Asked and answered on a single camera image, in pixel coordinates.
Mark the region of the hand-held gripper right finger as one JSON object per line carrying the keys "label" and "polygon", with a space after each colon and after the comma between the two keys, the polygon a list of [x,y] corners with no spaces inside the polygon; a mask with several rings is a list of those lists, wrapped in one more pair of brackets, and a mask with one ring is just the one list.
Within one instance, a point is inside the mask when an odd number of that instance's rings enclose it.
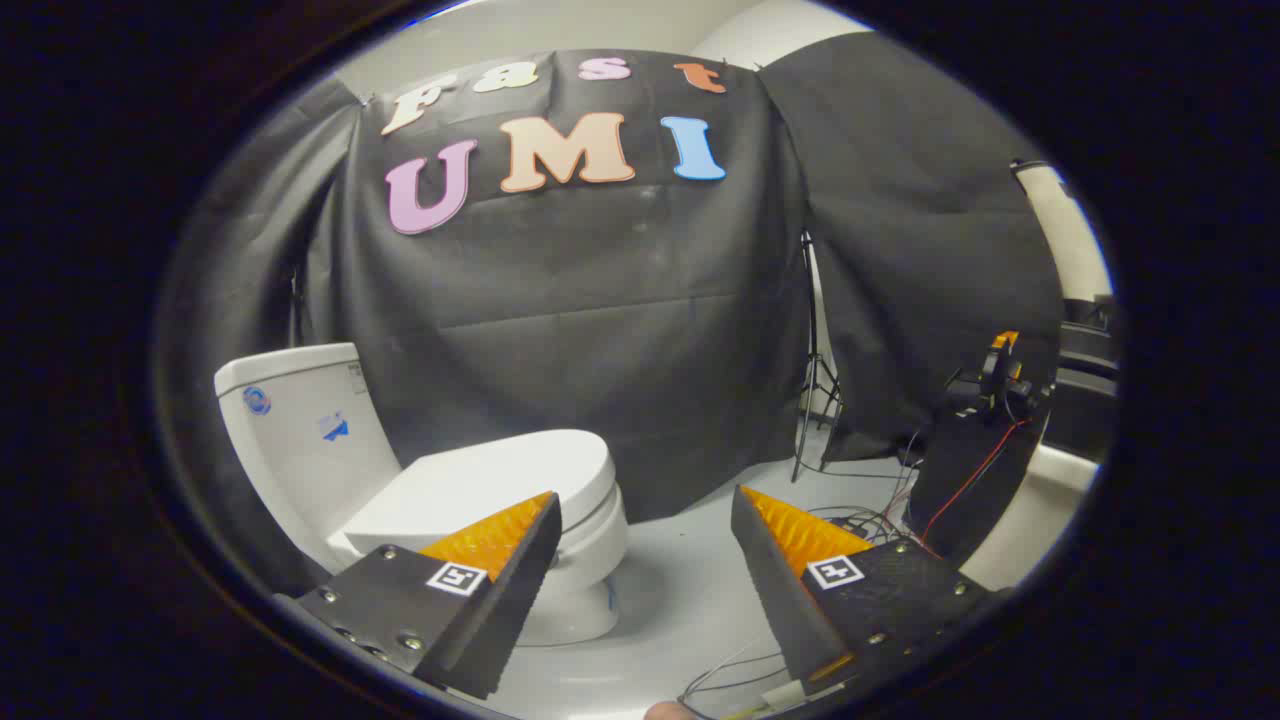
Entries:
{"label": "hand-held gripper right finger", "polygon": [[730,525],[804,691],[869,694],[970,630],[993,594],[911,539],[872,544],[748,486]]}

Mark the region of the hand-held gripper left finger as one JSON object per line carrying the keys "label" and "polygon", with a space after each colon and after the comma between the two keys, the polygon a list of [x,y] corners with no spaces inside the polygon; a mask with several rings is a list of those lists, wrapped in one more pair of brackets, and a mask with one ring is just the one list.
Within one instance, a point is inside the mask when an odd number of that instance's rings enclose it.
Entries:
{"label": "hand-held gripper left finger", "polygon": [[553,491],[430,544],[381,544],[294,602],[415,679],[485,700],[524,630],[562,534]]}

